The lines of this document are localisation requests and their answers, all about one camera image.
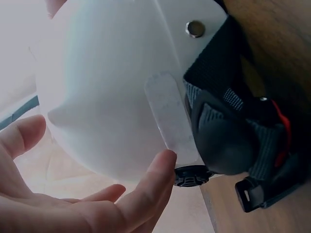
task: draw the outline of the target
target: hand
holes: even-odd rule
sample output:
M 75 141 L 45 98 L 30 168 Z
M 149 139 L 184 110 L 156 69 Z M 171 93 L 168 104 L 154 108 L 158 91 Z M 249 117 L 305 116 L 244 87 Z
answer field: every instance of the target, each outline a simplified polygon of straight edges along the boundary
M 170 198 L 176 154 L 158 154 L 136 189 L 112 185 L 82 200 L 33 193 L 13 159 L 30 150 L 46 129 L 42 116 L 17 121 L 0 133 L 0 232 L 150 233 Z

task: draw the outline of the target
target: white helmet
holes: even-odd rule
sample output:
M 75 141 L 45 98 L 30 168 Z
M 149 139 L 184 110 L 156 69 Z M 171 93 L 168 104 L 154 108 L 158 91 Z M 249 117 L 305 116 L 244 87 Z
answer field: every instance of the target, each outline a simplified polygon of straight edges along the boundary
M 54 138 L 119 180 L 138 180 L 166 147 L 176 167 L 203 165 L 182 79 L 225 20 L 213 0 L 68 0 L 34 50 Z

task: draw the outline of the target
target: wooden table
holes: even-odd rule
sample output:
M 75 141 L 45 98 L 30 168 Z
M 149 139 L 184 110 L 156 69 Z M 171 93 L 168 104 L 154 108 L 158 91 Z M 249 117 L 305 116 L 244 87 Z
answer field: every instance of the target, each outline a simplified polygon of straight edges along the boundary
M 292 120 L 297 142 L 311 135 L 311 1 L 224 0 L 247 46 L 243 69 L 256 95 L 265 93 Z M 244 213 L 234 189 L 245 175 L 201 187 L 217 233 L 311 233 L 311 181 L 272 207 Z

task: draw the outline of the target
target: strap buckle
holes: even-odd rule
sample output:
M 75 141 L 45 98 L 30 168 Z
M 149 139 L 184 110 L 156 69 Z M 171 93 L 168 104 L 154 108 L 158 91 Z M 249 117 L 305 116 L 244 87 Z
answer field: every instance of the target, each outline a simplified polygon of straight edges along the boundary
M 264 201 L 264 191 L 256 180 L 251 177 L 246 177 L 244 180 L 235 184 L 235 190 L 238 194 L 238 199 L 244 212 L 249 213 L 260 207 Z

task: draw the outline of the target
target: red tab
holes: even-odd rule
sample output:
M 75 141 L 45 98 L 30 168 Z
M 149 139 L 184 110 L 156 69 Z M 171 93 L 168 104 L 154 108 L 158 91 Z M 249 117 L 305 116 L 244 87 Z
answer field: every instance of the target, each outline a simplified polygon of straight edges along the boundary
M 274 105 L 274 107 L 276 108 L 276 111 L 277 111 L 277 114 L 278 114 L 278 117 L 280 118 L 280 120 L 282 121 L 284 127 L 285 127 L 285 130 L 286 130 L 286 135 L 287 135 L 287 144 L 284 146 L 284 150 L 282 150 L 277 158 L 276 158 L 276 163 L 275 163 L 275 167 L 280 167 L 286 156 L 288 155 L 289 153 L 289 150 L 290 150 L 290 146 L 291 146 L 291 143 L 292 143 L 292 129 L 291 129 L 291 122 L 290 120 L 284 116 L 280 110 L 280 108 L 278 107 L 277 103 L 275 101 L 272 100 L 272 103 Z

